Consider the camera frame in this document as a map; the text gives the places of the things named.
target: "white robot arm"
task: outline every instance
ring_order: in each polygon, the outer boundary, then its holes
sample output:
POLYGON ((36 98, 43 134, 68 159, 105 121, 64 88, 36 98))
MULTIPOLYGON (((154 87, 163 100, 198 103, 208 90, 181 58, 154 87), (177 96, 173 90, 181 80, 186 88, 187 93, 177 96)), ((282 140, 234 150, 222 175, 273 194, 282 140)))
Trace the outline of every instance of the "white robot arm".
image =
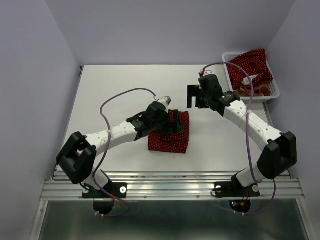
POLYGON ((192 97, 195 97, 197 108, 210 108, 217 111, 244 132, 248 131, 249 137, 262 151, 259 160, 252 166, 255 179, 250 168, 245 168, 234 175, 229 182, 215 182, 215 185, 221 187, 220 191, 216 192, 216 197, 243 196, 249 186, 264 179, 274 179, 297 163, 295 135, 291 132, 282 133, 251 111, 248 111, 249 118, 248 125, 246 125, 246 105, 232 91, 223 93, 216 75, 201 76, 199 83, 200 85, 187 87, 187 107, 192 107, 192 97))
MULTIPOLYGON (((111 136, 109 148, 134 142, 148 136, 151 132, 180 133, 184 130, 179 118, 179 111, 174 110, 174 121, 170 122, 168 105, 171 102, 169 96, 155 98, 146 111, 128 118, 123 123, 93 134, 82 135, 80 132, 73 133, 63 146, 56 158, 56 162, 66 173, 73 184, 88 184, 96 190, 99 187, 93 179, 95 171, 94 162, 97 156, 102 154, 107 147, 109 134, 111 136)), ((97 171, 95 179, 100 186, 106 186, 110 180, 102 172, 97 171)))

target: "light purple wall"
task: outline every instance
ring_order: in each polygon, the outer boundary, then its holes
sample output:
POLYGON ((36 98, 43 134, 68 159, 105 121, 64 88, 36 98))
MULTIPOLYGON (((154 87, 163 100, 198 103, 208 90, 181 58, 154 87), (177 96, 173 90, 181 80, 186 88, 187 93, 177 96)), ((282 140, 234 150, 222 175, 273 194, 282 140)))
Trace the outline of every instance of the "light purple wall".
POLYGON ((0 2, 0 239, 29 239, 79 66, 44 0, 0 2))
POLYGON ((80 64, 204 64, 267 48, 295 0, 46 0, 80 64))
POLYGON ((320 234, 320 2, 297 0, 272 41, 267 57, 280 89, 270 102, 275 126, 297 136, 300 178, 320 234))

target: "purple cable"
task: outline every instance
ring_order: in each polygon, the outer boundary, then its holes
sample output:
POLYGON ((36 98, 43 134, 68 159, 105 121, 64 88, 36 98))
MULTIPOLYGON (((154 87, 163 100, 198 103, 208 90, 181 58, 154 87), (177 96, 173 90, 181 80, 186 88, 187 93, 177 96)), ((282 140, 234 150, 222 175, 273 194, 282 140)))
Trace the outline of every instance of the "purple cable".
MULTIPOLYGON (((104 115, 104 113, 102 112, 104 106, 105 106, 107 103, 109 103, 111 100, 113 100, 113 99, 115 99, 115 98, 117 98, 117 97, 119 97, 119 96, 122 96, 122 95, 124 95, 124 94, 130 93, 130 92, 133 92, 133 91, 137 91, 137 90, 148 91, 148 92, 150 92, 151 94, 153 94, 154 97, 156 96, 156 94, 155 94, 153 91, 151 91, 151 90, 149 90, 149 89, 147 89, 147 88, 139 87, 139 88, 134 88, 134 89, 131 89, 131 90, 128 90, 128 91, 124 91, 124 92, 122 92, 122 93, 120 93, 120 94, 118 94, 118 95, 116 95, 116 96, 113 96, 113 97, 111 97, 110 99, 108 99, 107 101, 105 101, 105 102, 101 105, 101 107, 100 107, 100 114, 101 114, 101 116, 103 117, 103 119, 104 119, 104 121, 105 121, 105 123, 106 123, 109 131, 111 130, 110 123, 109 123, 106 115, 104 115)), ((103 217, 103 218, 119 217, 119 216, 121 216, 121 215, 126 214, 126 213, 130 210, 130 205, 129 205, 129 203, 128 203, 127 201, 125 201, 125 200, 123 200, 123 199, 121 199, 121 198, 118 198, 118 197, 116 197, 116 196, 113 196, 112 194, 110 194, 109 192, 107 192, 106 190, 104 190, 104 189, 99 185, 99 183, 97 182, 97 180, 96 180, 96 178, 95 178, 98 169, 101 167, 102 163, 104 162, 104 160, 105 160, 105 158, 106 158, 108 149, 109 149, 109 147, 110 147, 110 142, 111 142, 111 134, 110 134, 110 132, 109 132, 109 133, 108 133, 108 141, 106 142, 106 146, 105 146, 104 153, 103 153, 103 155, 102 155, 102 159, 101 159, 101 161, 99 162, 99 164, 97 165, 95 171, 92 173, 93 181, 94 181, 94 183, 98 186, 98 188, 99 188, 104 194, 108 195, 108 196, 109 196, 110 198, 112 198, 112 199, 118 200, 118 201, 126 204, 126 205, 128 206, 128 208, 127 208, 125 211, 123 211, 123 212, 121 212, 121 213, 118 213, 118 214, 115 214, 115 215, 102 215, 102 214, 100 214, 100 213, 98 213, 98 212, 95 212, 95 214, 97 214, 97 215, 99 215, 99 216, 101 216, 101 217, 103 217)))
MULTIPOLYGON (((234 66, 235 68, 238 68, 241 72, 243 72, 243 74, 248 78, 249 82, 250 82, 250 90, 251 90, 251 93, 250 93, 250 101, 249 101, 249 104, 246 108, 246 113, 245 113, 245 140, 246 140, 246 150, 247 150, 247 154, 248 154, 248 160, 249 160, 249 167, 250 167, 250 172, 251 172, 251 176, 254 180, 255 183, 258 183, 256 177, 255 177, 255 173, 254 173, 254 167, 253 167, 253 164, 252 164, 252 157, 251 157, 251 149, 250 149, 250 142, 249 142, 249 111, 250 111, 250 107, 251 107, 251 104, 252 104, 252 101, 253 101, 253 98, 254 98, 254 85, 252 83, 252 80, 249 76, 249 74, 243 69, 241 68, 240 66, 234 64, 234 63, 231 63, 231 62, 225 62, 225 61, 221 61, 221 62, 215 62, 215 63, 211 63, 209 65, 206 65, 203 69, 202 69, 202 72, 201 74, 203 75, 204 72, 205 72, 205 69, 206 68, 209 68, 211 66, 214 66, 214 65, 231 65, 231 66, 234 66)), ((270 200, 270 203, 262 208, 261 210, 257 211, 257 212, 252 212, 252 213, 246 213, 245 215, 248 215, 248 216, 252 216, 252 215, 255 215, 255 214, 259 214, 261 212, 263 212, 264 210, 266 210, 270 204, 273 202, 273 200, 275 199, 275 196, 276 196, 276 181, 273 180, 273 185, 274 185, 274 190, 273 190, 273 195, 272 195, 272 198, 270 200)))

